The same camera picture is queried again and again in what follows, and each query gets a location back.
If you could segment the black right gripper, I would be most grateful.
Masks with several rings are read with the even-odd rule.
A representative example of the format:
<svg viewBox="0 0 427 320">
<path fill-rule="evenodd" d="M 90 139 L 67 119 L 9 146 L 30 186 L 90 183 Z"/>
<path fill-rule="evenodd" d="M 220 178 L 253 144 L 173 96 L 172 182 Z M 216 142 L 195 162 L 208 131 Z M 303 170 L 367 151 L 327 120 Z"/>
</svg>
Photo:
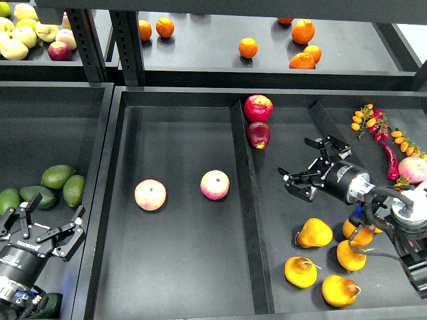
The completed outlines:
<svg viewBox="0 0 427 320">
<path fill-rule="evenodd" d="M 317 191 L 342 200 L 342 188 L 334 179 L 337 179 L 336 173 L 342 164 L 341 160 L 352 154 L 350 145 L 333 135 L 316 140 L 305 137 L 304 143 L 318 150 L 320 158 L 315 159 L 305 171 L 299 173 L 290 173 L 278 167 L 286 191 L 306 202 L 312 202 Z"/>
</svg>

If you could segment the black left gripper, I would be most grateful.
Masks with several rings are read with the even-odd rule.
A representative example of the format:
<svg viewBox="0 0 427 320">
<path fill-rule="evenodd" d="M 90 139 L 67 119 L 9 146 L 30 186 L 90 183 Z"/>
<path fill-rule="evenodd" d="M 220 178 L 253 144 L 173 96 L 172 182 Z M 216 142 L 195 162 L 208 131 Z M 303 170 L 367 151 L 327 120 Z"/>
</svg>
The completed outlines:
<svg viewBox="0 0 427 320">
<path fill-rule="evenodd" d="M 10 207 L 6 210 L 1 218 L 1 241 L 38 257 L 55 255 L 63 261 L 69 261 L 85 240 L 85 231 L 81 228 L 85 208 L 80 205 L 71 221 L 62 227 L 46 229 L 34 223 L 30 228 L 31 214 L 42 198 L 40 193 L 36 193 L 30 202 L 22 203 L 17 209 Z M 11 233 L 16 222 L 19 223 L 20 231 Z"/>
</svg>

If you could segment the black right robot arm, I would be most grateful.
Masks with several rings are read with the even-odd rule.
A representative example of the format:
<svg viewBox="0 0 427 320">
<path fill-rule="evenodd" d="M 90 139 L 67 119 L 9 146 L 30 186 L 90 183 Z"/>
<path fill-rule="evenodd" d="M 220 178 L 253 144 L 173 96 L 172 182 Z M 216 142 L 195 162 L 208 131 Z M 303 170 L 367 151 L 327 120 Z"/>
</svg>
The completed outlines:
<svg viewBox="0 0 427 320">
<path fill-rule="evenodd" d="M 288 193 L 310 202 L 316 191 L 323 191 L 347 205 L 359 204 L 350 215 L 356 227 L 351 238 L 367 226 L 385 232 L 396 250 L 393 259 L 426 298 L 426 187 L 375 186 L 367 170 L 347 160 L 352 151 L 343 140 L 328 135 L 304 142 L 320 156 L 300 173 L 278 168 Z"/>
</svg>

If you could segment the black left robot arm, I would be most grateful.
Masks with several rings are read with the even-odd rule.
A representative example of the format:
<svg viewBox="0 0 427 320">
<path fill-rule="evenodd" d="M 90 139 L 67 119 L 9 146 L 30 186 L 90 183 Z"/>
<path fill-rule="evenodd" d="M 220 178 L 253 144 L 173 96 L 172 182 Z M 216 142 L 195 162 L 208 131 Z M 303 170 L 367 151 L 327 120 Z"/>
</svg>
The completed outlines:
<svg viewBox="0 0 427 320">
<path fill-rule="evenodd" d="M 1 303 L 17 312 L 18 319 L 28 319 L 48 302 L 36 280 L 52 256 L 68 262 L 85 240 L 79 206 L 71 221 L 54 229 L 31 221 L 31 213 L 42 200 L 36 193 L 18 208 L 9 207 L 1 218 Z"/>
</svg>

